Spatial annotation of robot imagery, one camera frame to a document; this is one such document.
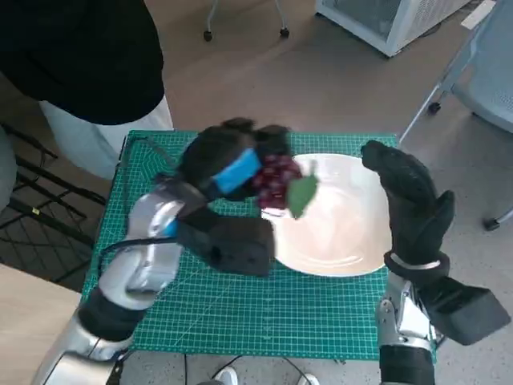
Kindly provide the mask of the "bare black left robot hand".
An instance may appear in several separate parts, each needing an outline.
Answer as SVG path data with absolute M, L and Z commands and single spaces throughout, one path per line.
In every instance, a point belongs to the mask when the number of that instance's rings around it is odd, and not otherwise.
M 237 117 L 200 132 L 180 158 L 176 173 L 208 201 L 243 201 L 258 195 L 252 178 L 271 156 L 290 154 L 289 129 Z

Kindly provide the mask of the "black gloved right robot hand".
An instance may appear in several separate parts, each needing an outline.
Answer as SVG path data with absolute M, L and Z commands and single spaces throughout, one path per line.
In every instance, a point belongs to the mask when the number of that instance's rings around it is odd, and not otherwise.
M 407 265 L 441 261 L 442 241 L 454 219 L 454 193 L 438 193 L 415 156 L 375 140 L 362 146 L 362 163 L 378 174 L 388 199 L 391 253 Z

